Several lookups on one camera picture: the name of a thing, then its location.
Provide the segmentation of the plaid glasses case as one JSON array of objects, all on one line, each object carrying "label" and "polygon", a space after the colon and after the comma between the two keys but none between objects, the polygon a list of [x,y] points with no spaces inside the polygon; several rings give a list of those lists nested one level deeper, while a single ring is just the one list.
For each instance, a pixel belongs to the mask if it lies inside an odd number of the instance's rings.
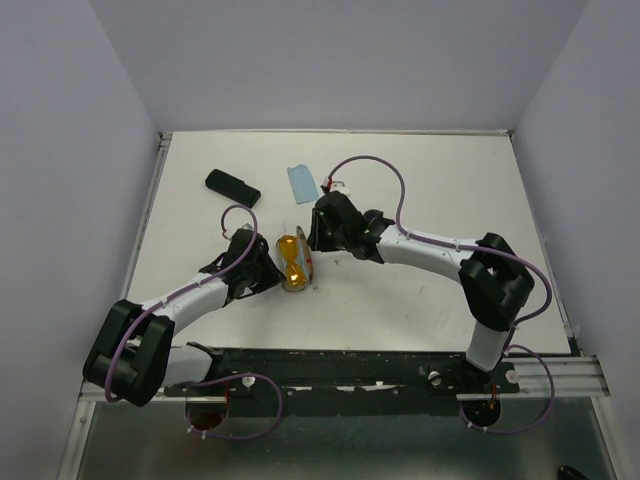
[{"label": "plaid glasses case", "polygon": [[313,282],[314,267],[311,250],[304,230],[296,227],[292,235],[283,235],[276,242],[279,267],[285,279],[283,288],[295,293],[306,289]]}]

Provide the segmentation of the orange sunglasses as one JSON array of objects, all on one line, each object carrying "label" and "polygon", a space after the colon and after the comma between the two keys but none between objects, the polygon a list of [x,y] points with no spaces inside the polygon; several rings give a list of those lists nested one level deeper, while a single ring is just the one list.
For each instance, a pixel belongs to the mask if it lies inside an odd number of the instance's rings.
[{"label": "orange sunglasses", "polygon": [[282,236],[277,242],[277,248],[286,289],[288,291],[304,289],[308,279],[304,270],[304,261],[299,257],[297,238],[291,235]]}]

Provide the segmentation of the black glasses case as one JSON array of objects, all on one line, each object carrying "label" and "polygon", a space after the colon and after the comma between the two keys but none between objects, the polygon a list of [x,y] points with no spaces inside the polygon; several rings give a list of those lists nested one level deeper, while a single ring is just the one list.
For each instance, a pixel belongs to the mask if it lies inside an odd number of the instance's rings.
[{"label": "black glasses case", "polygon": [[261,198],[260,190],[219,169],[212,170],[204,183],[209,190],[249,208]]}]

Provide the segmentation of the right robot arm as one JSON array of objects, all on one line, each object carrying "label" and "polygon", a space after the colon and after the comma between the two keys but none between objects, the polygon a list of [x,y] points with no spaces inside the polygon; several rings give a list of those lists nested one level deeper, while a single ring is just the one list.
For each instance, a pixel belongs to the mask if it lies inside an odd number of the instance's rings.
[{"label": "right robot arm", "polygon": [[346,251],[359,260],[416,267],[461,285],[476,321],[459,370],[461,382],[474,392],[494,383],[508,334],[535,286],[501,236],[488,233],[470,250],[452,240],[422,242],[381,211],[362,213],[334,191],[312,209],[309,246],[316,252]]}]

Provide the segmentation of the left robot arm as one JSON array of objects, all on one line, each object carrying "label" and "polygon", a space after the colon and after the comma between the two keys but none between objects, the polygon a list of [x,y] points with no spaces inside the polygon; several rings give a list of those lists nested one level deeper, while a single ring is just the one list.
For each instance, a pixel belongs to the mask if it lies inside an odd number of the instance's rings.
[{"label": "left robot arm", "polygon": [[228,250],[178,290],[142,304],[114,303],[84,363],[83,379],[103,388],[107,400],[139,407],[159,389],[179,384],[212,394],[222,380],[212,355],[199,345],[174,346],[174,336],[201,317],[283,280],[268,241],[239,229]]}]

